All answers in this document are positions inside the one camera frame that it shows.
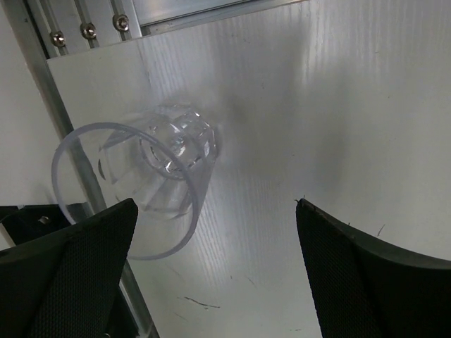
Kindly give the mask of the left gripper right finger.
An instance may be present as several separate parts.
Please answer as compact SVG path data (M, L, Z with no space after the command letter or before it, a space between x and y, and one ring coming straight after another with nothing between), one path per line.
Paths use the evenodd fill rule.
M322 337L449 337L450 262L371 236L306 199L296 207Z

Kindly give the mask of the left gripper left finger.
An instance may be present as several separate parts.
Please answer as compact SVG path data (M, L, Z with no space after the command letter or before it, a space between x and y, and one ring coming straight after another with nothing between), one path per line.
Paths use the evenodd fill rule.
M103 337L137 214L126 199L1 251L1 336Z

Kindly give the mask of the clear plastic cup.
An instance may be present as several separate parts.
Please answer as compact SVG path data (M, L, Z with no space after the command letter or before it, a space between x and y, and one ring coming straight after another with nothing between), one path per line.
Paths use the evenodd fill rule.
M73 130L54 153L51 181L72 224L132 199L128 257L157 260L192 238L217 156L215 130L195 107L162 105Z

